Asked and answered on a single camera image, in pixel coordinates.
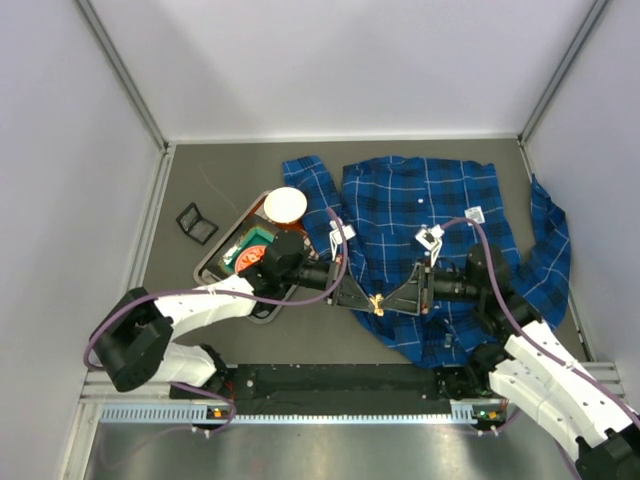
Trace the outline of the blue plaid shirt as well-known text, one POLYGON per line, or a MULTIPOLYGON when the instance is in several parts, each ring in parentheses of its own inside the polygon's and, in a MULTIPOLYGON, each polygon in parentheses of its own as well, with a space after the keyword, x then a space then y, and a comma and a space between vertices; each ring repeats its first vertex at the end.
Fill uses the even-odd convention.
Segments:
MULTIPOLYGON (((340 191, 317 156, 285 161, 284 184, 306 196, 302 224, 323 260, 331 258, 331 207, 351 225, 348 243, 351 274, 370 296, 387 295, 404 283, 425 249, 414 236, 423 226, 444 225, 481 206, 482 224, 491 245, 501 249, 511 285, 553 328, 568 306, 571 243, 565 212, 533 177, 531 225, 535 245, 521 260, 505 215, 493 164, 436 158, 386 156, 343 167, 340 191)), ((470 248, 481 240, 470 225, 449 227, 438 266, 462 269, 470 248)), ((423 368, 467 363, 472 350, 493 342, 472 319, 468 303, 437 302, 432 312, 412 316, 353 311, 359 323, 388 348, 423 368)))

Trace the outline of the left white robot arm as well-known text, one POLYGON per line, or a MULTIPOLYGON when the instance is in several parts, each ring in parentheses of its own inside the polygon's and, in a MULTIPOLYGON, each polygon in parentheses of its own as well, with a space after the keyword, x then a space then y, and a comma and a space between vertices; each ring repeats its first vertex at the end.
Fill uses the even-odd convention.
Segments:
POLYGON ((316 298, 332 306, 374 311, 373 300, 349 275, 347 247, 354 236, 350 226, 333 230, 330 242, 341 251, 324 262, 309 257, 300 233, 281 231, 260 258, 224 280, 166 295, 132 289, 96 329, 93 352, 119 392, 151 380, 191 387, 218 383, 224 369, 219 355, 206 345, 179 345, 179 337, 266 306, 289 306, 294 286, 316 290, 316 298))

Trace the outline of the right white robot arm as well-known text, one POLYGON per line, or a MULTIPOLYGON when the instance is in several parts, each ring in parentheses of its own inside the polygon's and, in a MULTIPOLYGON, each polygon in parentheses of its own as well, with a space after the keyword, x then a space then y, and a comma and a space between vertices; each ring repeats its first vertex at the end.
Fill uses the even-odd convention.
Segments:
POLYGON ((638 413, 596 381, 511 287, 499 249, 474 245, 461 272, 416 264, 403 285, 375 297, 378 312, 407 314, 424 313, 440 300, 473 303, 474 320, 496 340, 472 352, 472 381, 534 420, 580 478, 638 478, 638 413))

